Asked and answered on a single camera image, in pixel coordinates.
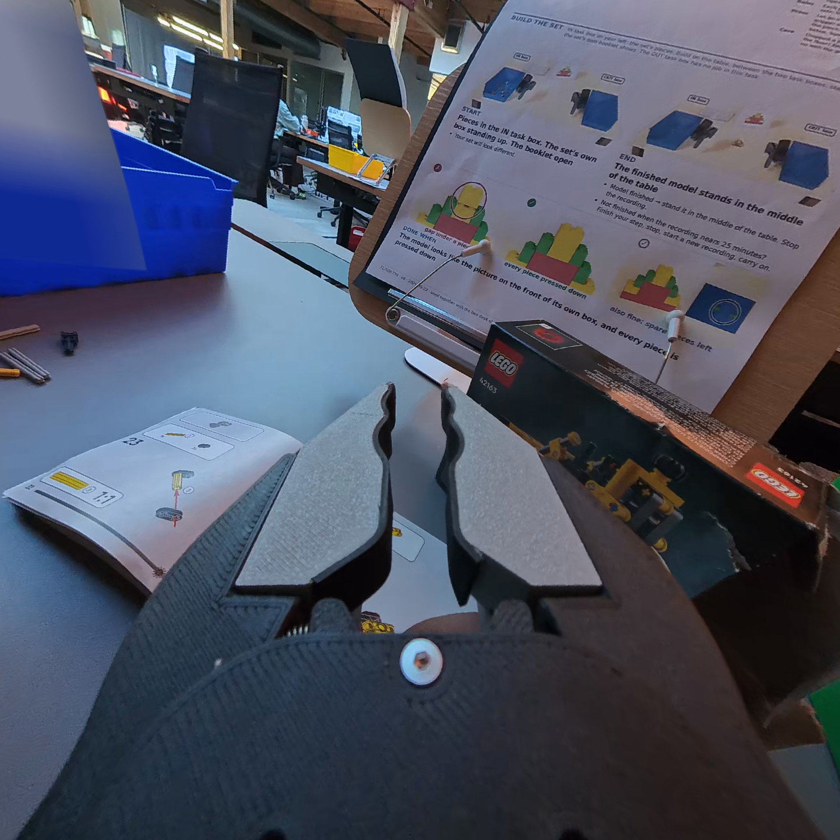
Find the yellow plastic bin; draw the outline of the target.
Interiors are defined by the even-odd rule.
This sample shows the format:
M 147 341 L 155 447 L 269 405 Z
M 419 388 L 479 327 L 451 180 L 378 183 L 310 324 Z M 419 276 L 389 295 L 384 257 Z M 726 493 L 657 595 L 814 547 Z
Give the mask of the yellow plastic bin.
M 366 181 L 380 182 L 392 163 L 391 159 L 380 155 L 367 156 L 332 143 L 329 144 L 328 150 L 329 165 L 332 168 Z

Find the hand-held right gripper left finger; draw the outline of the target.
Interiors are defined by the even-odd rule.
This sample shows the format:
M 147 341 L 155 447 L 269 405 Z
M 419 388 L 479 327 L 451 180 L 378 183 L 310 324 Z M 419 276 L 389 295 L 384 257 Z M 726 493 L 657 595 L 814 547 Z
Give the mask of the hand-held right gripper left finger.
M 392 566 L 393 383 L 304 445 L 235 582 L 238 592 L 360 607 Z

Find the black mesh office chair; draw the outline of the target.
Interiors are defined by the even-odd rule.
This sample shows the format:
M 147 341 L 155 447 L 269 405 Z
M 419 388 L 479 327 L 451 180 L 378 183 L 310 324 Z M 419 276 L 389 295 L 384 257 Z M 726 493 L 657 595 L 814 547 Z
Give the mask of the black mesh office chair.
M 234 195 L 266 207 L 282 72 L 195 53 L 181 154 L 237 181 Z

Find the printed task instruction sheet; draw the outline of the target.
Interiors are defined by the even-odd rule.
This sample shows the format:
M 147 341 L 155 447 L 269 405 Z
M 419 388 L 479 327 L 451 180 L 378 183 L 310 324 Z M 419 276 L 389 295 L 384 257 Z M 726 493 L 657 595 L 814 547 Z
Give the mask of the printed task instruction sheet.
M 366 275 L 550 321 L 710 412 L 838 229 L 838 2 L 506 2 Z

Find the cluttered workbench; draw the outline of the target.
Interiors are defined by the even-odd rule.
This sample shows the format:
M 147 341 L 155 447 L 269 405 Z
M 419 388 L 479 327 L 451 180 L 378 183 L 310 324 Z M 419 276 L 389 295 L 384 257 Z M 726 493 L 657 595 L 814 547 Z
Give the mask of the cluttered workbench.
M 177 123 L 184 122 L 189 94 L 126 70 L 96 62 L 90 62 L 89 67 L 108 120 L 145 125 L 150 114 L 157 113 Z

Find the black lego set box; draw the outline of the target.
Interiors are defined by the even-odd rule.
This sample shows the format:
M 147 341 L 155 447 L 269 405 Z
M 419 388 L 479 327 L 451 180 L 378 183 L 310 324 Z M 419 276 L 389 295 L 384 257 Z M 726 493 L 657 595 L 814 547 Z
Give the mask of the black lego set box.
M 551 323 L 493 324 L 468 395 L 658 552 L 688 594 L 737 573 L 819 582 L 823 482 Z

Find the small black office chair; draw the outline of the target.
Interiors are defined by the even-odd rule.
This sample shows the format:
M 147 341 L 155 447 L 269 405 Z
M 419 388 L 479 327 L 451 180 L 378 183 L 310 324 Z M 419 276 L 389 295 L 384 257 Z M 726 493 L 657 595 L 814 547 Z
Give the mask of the small black office chair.
M 333 120 L 328 121 L 328 140 L 329 144 L 335 144 L 343 147 L 344 149 L 356 151 L 350 128 L 341 122 L 335 122 Z M 340 214 L 340 200 L 338 197 L 334 196 L 333 193 L 337 189 L 340 189 L 341 185 L 326 175 L 317 175 L 317 183 L 318 190 L 333 199 L 334 208 L 329 211 L 335 216 L 331 225 L 336 225 L 338 215 Z

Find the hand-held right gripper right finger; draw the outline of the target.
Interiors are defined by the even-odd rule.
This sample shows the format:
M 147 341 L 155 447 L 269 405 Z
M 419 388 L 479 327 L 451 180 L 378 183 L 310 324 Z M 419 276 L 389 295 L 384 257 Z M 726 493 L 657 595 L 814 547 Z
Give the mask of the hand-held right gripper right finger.
M 599 595 L 602 578 L 535 448 L 452 385 L 441 389 L 448 575 L 460 606 Z

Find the ceiling light strip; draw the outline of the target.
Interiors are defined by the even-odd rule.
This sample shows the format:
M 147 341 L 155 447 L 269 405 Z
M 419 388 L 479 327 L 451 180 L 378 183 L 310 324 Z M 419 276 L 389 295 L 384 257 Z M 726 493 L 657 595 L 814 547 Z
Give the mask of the ceiling light strip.
M 193 21 L 170 13 L 156 14 L 156 20 L 163 28 L 168 28 L 184 39 L 196 44 L 204 45 L 223 54 L 225 50 L 224 38 L 212 29 L 205 28 Z

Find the lego instruction booklet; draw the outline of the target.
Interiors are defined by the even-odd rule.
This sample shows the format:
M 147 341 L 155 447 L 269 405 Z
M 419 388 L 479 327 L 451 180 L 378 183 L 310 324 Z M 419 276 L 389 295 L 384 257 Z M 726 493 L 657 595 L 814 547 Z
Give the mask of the lego instruction booklet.
M 3 496 L 97 547 L 146 594 L 239 501 L 269 478 L 256 513 L 234 512 L 245 525 L 244 547 L 234 549 L 235 582 L 271 502 L 303 445 L 272 427 L 204 408 L 192 408 L 133 436 L 94 448 Z M 310 624 L 315 603 L 300 597 L 298 617 Z M 376 613 L 397 633 L 411 632 L 429 617 L 462 613 L 448 576 L 446 543 L 403 516 L 392 515 L 392 566 L 383 586 L 353 613 Z

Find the blue plastic storage bin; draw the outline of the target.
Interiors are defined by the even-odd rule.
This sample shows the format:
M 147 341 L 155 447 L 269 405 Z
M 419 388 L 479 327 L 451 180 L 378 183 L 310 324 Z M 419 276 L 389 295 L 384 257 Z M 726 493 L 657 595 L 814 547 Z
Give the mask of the blue plastic storage bin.
M 123 130 L 111 133 L 145 267 L 69 266 L 3 257 L 2 297 L 225 271 L 236 180 Z

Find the tan and black chair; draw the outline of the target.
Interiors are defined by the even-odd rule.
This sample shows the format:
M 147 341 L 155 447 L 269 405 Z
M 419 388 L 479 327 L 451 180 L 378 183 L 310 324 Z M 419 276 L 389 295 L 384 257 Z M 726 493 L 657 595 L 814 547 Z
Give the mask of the tan and black chair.
M 410 142 L 413 128 L 395 53 L 387 44 L 357 38 L 347 38 L 344 47 L 360 92 L 364 152 L 397 162 Z

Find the wooden office desk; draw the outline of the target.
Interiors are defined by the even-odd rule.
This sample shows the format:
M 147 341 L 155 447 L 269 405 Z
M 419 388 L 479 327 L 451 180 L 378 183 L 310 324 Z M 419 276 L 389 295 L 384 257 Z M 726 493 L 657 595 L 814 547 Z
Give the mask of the wooden office desk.
M 339 202 L 337 244 L 348 248 L 354 214 L 371 217 L 389 186 L 389 181 L 376 184 L 305 157 L 297 162 L 317 174 L 320 193 Z

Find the green object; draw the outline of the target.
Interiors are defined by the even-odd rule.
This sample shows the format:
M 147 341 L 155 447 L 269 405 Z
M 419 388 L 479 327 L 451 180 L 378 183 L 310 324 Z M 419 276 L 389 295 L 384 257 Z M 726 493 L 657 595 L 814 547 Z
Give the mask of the green object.
M 839 751 L 839 679 L 820 688 L 809 696 L 817 720 L 825 736 L 828 748 Z

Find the wooden document stand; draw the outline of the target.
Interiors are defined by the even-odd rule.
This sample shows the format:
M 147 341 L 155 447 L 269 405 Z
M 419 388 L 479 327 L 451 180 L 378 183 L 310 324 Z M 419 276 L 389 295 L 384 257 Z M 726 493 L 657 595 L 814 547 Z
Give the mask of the wooden document stand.
M 388 219 L 438 117 L 457 88 L 465 66 L 449 74 L 428 103 L 399 160 L 390 185 L 355 250 L 350 266 L 350 297 L 358 312 L 379 328 L 417 347 L 463 375 L 471 375 L 476 362 L 458 361 L 430 344 L 386 321 L 389 304 L 362 287 L 365 273 Z M 806 389 L 830 362 L 839 344 L 839 234 L 825 247 L 801 285 L 784 305 L 759 346 L 711 414 L 751 438 L 768 443 Z

